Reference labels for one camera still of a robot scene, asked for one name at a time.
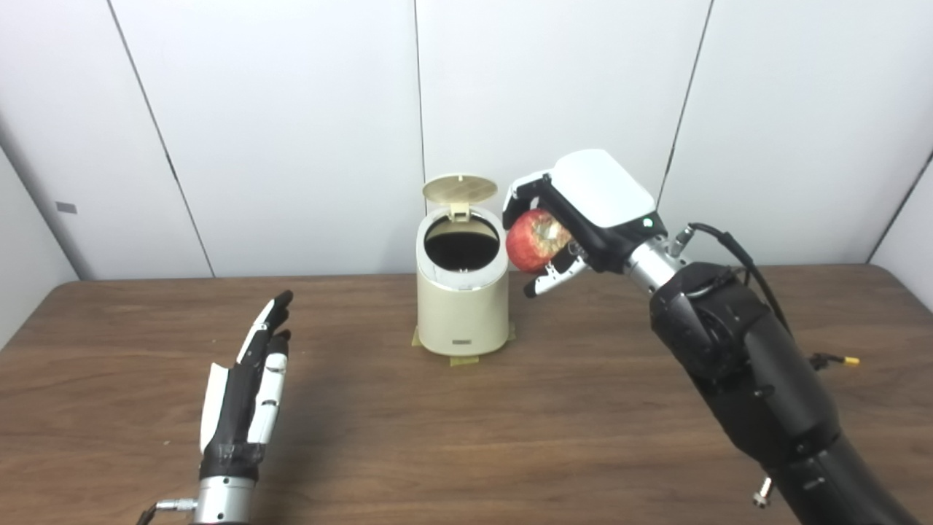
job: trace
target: trash can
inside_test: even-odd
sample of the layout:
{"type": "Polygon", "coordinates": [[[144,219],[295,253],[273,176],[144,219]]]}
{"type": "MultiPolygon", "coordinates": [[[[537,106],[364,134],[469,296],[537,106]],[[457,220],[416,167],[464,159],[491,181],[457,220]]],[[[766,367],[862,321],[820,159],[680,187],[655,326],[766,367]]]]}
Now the trash can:
{"type": "Polygon", "coordinates": [[[476,175],[428,181],[425,198],[441,205],[418,228],[418,337],[446,356],[498,350],[508,339],[508,254],[502,222],[473,206],[496,193],[476,175]]]}

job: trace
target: apple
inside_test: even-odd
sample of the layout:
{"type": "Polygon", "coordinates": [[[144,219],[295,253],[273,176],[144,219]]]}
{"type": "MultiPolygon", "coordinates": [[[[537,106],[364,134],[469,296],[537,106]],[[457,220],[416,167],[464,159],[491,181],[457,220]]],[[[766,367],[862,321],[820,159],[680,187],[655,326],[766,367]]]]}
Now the apple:
{"type": "Polygon", "coordinates": [[[570,232],[548,211],[524,212],[506,237],[506,253],[523,272],[536,274],[571,240],[570,232]]]}

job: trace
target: robotic hand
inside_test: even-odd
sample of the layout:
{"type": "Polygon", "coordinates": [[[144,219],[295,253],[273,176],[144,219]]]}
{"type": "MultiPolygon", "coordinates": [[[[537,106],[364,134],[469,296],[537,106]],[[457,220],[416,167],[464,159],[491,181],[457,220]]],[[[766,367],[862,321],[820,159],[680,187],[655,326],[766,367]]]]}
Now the robotic hand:
{"type": "Polygon", "coordinates": [[[728,233],[692,223],[669,238],[654,199],[605,151],[563,157],[515,181],[503,225],[537,205],[574,237],[525,287],[534,297],[590,266],[631,277],[649,295],[651,329],[671,350],[732,443],[767,474],[804,525],[918,525],[874,478],[842,433],[835,404],[787,329],[751,257],[728,233]],[[742,263],[681,256],[696,231],[742,263]],[[755,277],[767,301],[747,287],[755,277]]]}
{"type": "Polygon", "coordinates": [[[137,525],[157,511],[194,511],[193,525],[249,523],[258,466],[275,426],[288,364],[291,333],[276,329],[288,319],[292,292],[269,301],[240,348],[230,369],[211,365],[201,417],[201,491],[198,499],[163,500],[149,508],[137,525]]]}

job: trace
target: white wall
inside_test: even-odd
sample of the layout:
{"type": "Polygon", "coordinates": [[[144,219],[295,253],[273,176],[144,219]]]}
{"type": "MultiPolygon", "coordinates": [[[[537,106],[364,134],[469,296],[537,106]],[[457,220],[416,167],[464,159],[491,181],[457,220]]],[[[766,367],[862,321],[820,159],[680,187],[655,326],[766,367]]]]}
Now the white wall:
{"type": "Polygon", "coordinates": [[[408,272],[425,174],[583,148],[671,229],[864,262],[933,145],[923,0],[716,1],[673,158],[705,0],[113,4],[193,224],[106,1],[0,0],[0,144],[85,277],[408,272]]]}
{"type": "MultiPolygon", "coordinates": [[[[606,149],[658,196],[709,3],[421,0],[428,178],[606,149]]],[[[494,204],[499,210],[500,193],[494,204]]]]}
{"type": "Polygon", "coordinates": [[[871,262],[900,279],[933,310],[933,169],[926,167],[871,262]]]}
{"type": "Polygon", "coordinates": [[[218,276],[413,270],[411,0],[114,7],[218,276]]]}
{"type": "Polygon", "coordinates": [[[77,276],[1,149],[0,247],[3,348],[53,288],[77,276]]]}
{"type": "Polygon", "coordinates": [[[716,1],[667,225],[730,230],[760,263],[865,262],[933,147],[930,20],[925,0],[716,1]]]}
{"type": "Polygon", "coordinates": [[[106,1],[0,13],[0,145],[78,272],[209,277],[106,1]]]}

